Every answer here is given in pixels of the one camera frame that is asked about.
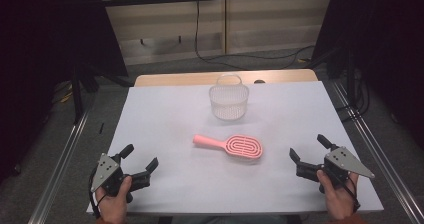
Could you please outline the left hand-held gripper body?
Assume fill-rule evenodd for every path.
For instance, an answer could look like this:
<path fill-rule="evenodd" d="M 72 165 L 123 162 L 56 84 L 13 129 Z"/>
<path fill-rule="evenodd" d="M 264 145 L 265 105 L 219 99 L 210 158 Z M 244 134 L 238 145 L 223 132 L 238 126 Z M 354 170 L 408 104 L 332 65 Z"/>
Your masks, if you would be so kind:
<path fill-rule="evenodd" d="M 94 176 L 91 178 L 89 191 L 94 193 L 99 188 L 103 188 L 107 195 L 115 197 L 126 177 L 121 168 L 121 160 L 126 157 L 127 154 L 108 156 L 102 153 L 94 170 Z"/>

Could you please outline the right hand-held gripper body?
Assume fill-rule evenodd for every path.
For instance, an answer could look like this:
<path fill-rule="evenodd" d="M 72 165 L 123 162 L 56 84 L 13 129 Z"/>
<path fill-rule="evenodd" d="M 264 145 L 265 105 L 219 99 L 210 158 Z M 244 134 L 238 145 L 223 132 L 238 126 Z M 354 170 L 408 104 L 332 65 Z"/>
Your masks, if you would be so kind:
<path fill-rule="evenodd" d="M 375 174 L 344 146 L 331 148 L 324 156 L 320 169 L 329 177 L 335 189 L 344 187 L 351 173 L 375 178 Z"/>

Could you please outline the pink hairbrush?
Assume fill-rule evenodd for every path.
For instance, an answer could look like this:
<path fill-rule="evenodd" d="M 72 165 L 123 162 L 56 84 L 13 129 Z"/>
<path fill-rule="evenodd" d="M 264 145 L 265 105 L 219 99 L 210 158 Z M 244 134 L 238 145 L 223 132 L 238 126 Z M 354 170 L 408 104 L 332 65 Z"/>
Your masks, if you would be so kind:
<path fill-rule="evenodd" d="M 261 143 L 257 139 L 245 135 L 232 135 L 221 141 L 196 134 L 193 137 L 193 143 L 201 146 L 219 147 L 229 155 L 248 159 L 259 159 L 263 154 Z"/>

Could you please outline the person's left hand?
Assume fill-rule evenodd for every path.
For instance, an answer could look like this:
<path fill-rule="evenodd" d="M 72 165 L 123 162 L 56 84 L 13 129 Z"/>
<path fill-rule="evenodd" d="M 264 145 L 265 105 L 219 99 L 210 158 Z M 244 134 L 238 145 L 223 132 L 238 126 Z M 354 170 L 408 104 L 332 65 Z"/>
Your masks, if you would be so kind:
<path fill-rule="evenodd" d="M 95 197 L 98 201 L 98 209 L 100 211 L 100 217 L 104 219 L 126 219 L 127 214 L 127 202 L 126 195 L 132 184 L 132 178 L 127 176 L 119 189 L 118 194 L 115 197 L 107 196 L 106 191 L 99 187 L 95 192 Z"/>

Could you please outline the person's right hand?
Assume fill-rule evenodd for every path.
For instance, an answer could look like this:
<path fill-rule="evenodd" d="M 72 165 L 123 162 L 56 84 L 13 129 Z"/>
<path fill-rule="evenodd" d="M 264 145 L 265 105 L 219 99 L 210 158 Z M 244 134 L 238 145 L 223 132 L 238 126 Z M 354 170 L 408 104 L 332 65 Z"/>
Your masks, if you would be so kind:
<path fill-rule="evenodd" d="M 355 200 L 350 195 L 350 192 L 356 193 L 359 176 L 356 173 L 349 174 L 349 181 L 346 184 L 348 191 L 343 188 L 335 189 L 327 174 L 322 170 L 317 171 L 317 177 L 324 188 L 325 202 L 330 220 L 342 220 L 354 214 Z"/>

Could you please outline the white table board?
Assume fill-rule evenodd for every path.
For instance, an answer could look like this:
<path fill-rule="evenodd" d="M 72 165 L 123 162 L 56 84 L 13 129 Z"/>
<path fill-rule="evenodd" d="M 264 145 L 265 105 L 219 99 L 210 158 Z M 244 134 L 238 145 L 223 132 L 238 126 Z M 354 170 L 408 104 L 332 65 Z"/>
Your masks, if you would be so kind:
<path fill-rule="evenodd" d="M 128 210 L 153 215 L 290 214 L 325 208 L 317 183 L 299 178 L 289 157 L 293 148 L 308 163 L 320 164 L 326 149 L 317 136 L 352 145 L 319 81 L 252 84 L 247 112 L 222 121 L 211 111 L 206 85 L 135 87 L 121 113 L 110 154 L 126 145 L 133 152 L 122 169 L 138 173 L 157 158 L 149 187 L 133 194 Z M 226 140 L 232 135 L 257 139 L 263 154 L 248 159 L 222 148 L 195 145 L 203 135 Z"/>

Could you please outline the black metal stand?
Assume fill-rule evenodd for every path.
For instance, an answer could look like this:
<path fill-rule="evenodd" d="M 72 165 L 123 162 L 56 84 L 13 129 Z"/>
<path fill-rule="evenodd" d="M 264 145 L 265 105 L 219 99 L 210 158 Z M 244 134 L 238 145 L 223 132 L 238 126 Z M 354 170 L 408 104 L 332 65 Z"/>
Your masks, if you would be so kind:
<path fill-rule="evenodd" d="M 353 53 L 348 51 L 347 63 L 347 98 L 350 105 L 355 104 L 355 65 L 353 60 Z"/>
<path fill-rule="evenodd" d="M 84 114 L 81 87 L 84 87 L 88 93 L 95 93 L 99 89 L 99 85 L 95 80 L 94 67 L 88 64 L 75 65 L 71 76 L 71 84 L 75 108 L 74 123 L 77 124 Z"/>

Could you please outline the wooden table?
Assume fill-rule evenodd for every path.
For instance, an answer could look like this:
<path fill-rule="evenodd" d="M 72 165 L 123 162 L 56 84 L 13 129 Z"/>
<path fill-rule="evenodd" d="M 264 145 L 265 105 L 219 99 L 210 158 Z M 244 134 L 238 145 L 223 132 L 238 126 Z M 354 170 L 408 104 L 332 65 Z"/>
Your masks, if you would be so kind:
<path fill-rule="evenodd" d="M 315 72 L 310 69 L 234 71 L 234 74 L 238 75 L 244 84 L 318 80 Z M 223 75 L 223 72 L 140 75 L 136 78 L 134 86 L 213 85 L 221 75 Z"/>

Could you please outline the clear plastic basket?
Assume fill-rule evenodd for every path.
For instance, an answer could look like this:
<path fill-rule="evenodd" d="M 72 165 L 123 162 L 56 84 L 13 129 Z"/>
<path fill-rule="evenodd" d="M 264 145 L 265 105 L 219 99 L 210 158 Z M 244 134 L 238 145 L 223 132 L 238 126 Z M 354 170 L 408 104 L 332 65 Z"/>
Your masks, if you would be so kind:
<path fill-rule="evenodd" d="M 235 73 L 222 74 L 209 89 L 212 114 L 224 121 L 242 118 L 247 111 L 248 98 L 249 88 Z"/>

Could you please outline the black curtain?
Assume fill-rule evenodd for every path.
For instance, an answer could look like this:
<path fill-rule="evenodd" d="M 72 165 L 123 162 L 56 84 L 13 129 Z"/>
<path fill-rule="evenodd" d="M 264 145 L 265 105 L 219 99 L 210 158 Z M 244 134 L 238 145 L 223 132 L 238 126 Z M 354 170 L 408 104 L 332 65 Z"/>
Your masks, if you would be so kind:
<path fill-rule="evenodd" d="M 74 74 L 125 76 L 101 0 L 0 0 L 0 183 L 15 173 Z"/>
<path fill-rule="evenodd" d="M 330 0 L 312 61 L 353 62 L 424 149 L 424 0 Z"/>

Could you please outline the metal floor rail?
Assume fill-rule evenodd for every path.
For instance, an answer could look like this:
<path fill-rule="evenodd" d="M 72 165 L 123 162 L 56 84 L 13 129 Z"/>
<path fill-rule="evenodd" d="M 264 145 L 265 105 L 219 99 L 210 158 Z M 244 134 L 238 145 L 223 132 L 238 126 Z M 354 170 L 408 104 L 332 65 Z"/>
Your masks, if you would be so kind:
<path fill-rule="evenodd" d="M 409 220 L 412 224 L 424 224 L 424 212 L 421 210 L 421 207 L 416 202 L 409 188 L 394 169 L 392 163 L 384 153 L 360 112 L 349 105 L 345 88 L 340 82 L 333 82 L 332 86 L 340 101 L 344 105 L 347 105 L 348 120 L 355 125 Z"/>
<path fill-rule="evenodd" d="M 50 209 L 61 186 L 65 172 L 69 167 L 69 163 L 85 127 L 88 114 L 88 111 L 84 111 L 82 116 L 73 125 L 70 136 L 67 139 L 65 147 L 54 168 L 54 171 L 50 176 L 49 181 L 44 188 L 42 195 L 39 198 L 27 224 L 45 224 Z"/>

